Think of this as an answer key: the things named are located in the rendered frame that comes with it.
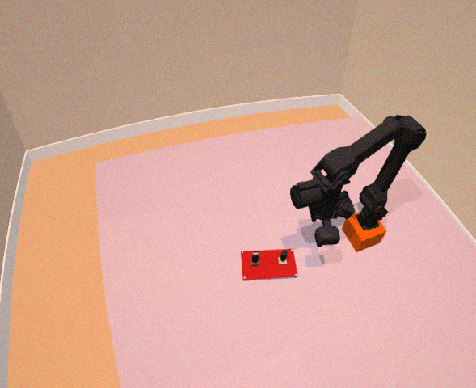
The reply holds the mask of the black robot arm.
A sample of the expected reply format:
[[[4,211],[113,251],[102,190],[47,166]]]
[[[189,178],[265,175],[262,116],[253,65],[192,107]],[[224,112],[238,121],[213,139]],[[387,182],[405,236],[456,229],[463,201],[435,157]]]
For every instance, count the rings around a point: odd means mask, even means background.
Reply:
[[[290,197],[296,209],[303,209],[321,202],[334,204],[333,218],[348,219],[355,212],[348,191],[342,191],[344,185],[350,184],[351,178],[359,165],[380,148],[394,139],[394,147],[389,153],[376,180],[364,186],[359,200],[364,206],[356,219],[363,230],[378,228],[388,211],[387,191],[398,174],[407,155],[418,149],[426,138],[426,129],[411,116],[387,116],[381,124],[366,133],[353,144],[337,147],[325,154],[320,162],[310,171],[313,179],[298,182],[290,188]],[[326,172],[323,175],[321,170]]]

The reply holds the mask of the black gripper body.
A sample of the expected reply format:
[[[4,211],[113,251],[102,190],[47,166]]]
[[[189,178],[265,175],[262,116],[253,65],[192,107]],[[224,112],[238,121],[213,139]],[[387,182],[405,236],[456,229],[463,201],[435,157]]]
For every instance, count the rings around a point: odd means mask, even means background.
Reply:
[[[322,221],[323,226],[315,229],[314,236],[318,245],[337,244],[340,240],[339,230],[336,226],[331,225],[331,219],[335,212],[335,208],[339,207],[339,201],[334,204],[325,204],[321,202],[317,205],[311,205],[314,218]]]

